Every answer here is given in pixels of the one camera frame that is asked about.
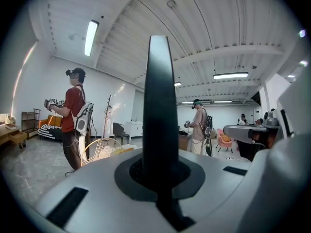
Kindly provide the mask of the striped black white blanket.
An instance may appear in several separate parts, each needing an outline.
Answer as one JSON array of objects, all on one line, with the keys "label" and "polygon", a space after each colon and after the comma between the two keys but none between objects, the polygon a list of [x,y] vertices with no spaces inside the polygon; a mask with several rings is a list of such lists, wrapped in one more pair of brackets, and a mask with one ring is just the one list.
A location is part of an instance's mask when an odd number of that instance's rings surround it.
[{"label": "striped black white blanket", "polygon": [[53,125],[48,125],[48,124],[43,124],[39,130],[38,130],[38,135],[57,140],[57,141],[62,141],[63,139],[63,133],[61,127],[53,126]]}]

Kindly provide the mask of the dark metal shelf rack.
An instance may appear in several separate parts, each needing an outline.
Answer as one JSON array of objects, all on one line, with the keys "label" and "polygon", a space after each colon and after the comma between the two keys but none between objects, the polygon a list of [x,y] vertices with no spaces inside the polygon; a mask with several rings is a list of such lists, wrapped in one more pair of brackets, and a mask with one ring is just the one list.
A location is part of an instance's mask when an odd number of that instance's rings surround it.
[{"label": "dark metal shelf rack", "polygon": [[29,112],[21,112],[21,130],[27,134],[27,139],[38,134],[40,112],[41,110],[36,108]]}]

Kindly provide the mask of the wooden side desk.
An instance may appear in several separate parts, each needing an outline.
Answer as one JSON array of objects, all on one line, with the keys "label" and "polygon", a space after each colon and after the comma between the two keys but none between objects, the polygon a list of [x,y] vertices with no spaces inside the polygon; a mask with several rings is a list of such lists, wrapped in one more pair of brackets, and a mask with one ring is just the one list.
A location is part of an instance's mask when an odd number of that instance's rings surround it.
[{"label": "wooden side desk", "polygon": [[15,129],[8,129],[4,124],[0,125],[0,148],[7,143],[14,143],[19,146],[20,149],[26,148],[26,139],[28,134],[20,131],[20,128],[16,126]]}]

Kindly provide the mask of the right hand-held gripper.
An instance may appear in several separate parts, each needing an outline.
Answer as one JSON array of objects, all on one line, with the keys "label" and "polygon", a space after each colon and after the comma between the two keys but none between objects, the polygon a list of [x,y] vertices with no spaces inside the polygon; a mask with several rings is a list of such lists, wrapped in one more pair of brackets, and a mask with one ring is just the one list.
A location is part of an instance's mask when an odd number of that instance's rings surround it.
[{"label": "right hand-held gripper", "polygon": [[255,125],[227,125],[224,134],[233,138],[238,145],[240,156],[253,161],[260,150],[271,149],[283,139],[283,130],[274,109],[267,111]]}]

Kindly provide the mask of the wooden coat rack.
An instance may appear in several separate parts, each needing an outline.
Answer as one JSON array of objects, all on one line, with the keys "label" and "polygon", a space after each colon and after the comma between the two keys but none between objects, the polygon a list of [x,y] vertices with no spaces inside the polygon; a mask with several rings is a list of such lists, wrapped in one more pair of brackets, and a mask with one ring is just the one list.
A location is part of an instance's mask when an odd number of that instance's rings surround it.
[{"label": "wooden coat rack", "polygon": [[111,129],[111,95],[108,98],[107,101],[107,107],[105,109],[104,114],[104,129],[103,129],[103,138],[109,138],[110,137],[110,129]]}]

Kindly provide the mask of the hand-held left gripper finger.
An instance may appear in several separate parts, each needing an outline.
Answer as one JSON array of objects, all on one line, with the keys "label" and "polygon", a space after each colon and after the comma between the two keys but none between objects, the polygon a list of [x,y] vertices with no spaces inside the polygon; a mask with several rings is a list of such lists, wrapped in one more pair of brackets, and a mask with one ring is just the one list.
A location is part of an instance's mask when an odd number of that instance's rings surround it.
[{"label": "hand-held left gripper finger", "polygon": [[143,180],[157,193],[178,182],[178,122],[174,73],[166,36],[149,42],[143,113]]}]

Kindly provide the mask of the dark grey chair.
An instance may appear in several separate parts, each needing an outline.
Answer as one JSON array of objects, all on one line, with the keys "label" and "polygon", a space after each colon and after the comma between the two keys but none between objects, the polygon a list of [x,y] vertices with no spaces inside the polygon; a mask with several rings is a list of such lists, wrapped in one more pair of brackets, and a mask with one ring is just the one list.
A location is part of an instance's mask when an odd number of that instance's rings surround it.
[{"label": "dark grey chair", "polygon": [[117,138],[120,138],[121,139],[121,145],[122,145],[123,139],[126,138],[127,143],[129,144],[129,134],[127,134],[124,131],[124,127],[121,124],[113,122],[112,128],[113,128],[114,140],[117,140]]}]

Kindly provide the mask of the orange sofa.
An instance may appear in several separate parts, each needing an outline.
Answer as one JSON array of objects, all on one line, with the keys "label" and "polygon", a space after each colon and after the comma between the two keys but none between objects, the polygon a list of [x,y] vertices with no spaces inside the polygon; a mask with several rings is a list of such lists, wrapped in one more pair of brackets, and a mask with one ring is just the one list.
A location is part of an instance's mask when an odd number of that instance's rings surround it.
[{"label": "orange sofa", "polygon": [[61,128],[62,128],[62,120],[63,120],[63,118],[60,117],[60,116],[52,116],[52,115],[49,115],[47,119],[41,120],[41,121],[39,122],[39,128],[40,128],[43,124],[53,125],[53,126],[57,126],[57,127],[61,127]]}]

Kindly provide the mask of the brown wooden counter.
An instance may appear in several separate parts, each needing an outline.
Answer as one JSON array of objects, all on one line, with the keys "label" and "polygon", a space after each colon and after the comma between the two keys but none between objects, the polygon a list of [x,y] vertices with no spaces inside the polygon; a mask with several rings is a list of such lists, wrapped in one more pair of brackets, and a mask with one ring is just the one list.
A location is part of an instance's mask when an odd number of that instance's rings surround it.
[{"label": "brown wooden counter", "polygon": [[179,131],[178,147],[180,150],[191,151],[192,132]]}]

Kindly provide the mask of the white cabinet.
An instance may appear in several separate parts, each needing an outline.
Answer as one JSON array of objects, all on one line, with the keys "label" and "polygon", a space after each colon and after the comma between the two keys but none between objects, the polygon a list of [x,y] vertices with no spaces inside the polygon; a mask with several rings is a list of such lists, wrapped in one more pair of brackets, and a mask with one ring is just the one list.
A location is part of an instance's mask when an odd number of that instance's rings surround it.
[{"label": "white cabinet", "polygon": [[132,137],[141,137],[143,134],[143,123],[140,121],[126,122],[124,131],[129,135],[129,140],[131,140]]}]

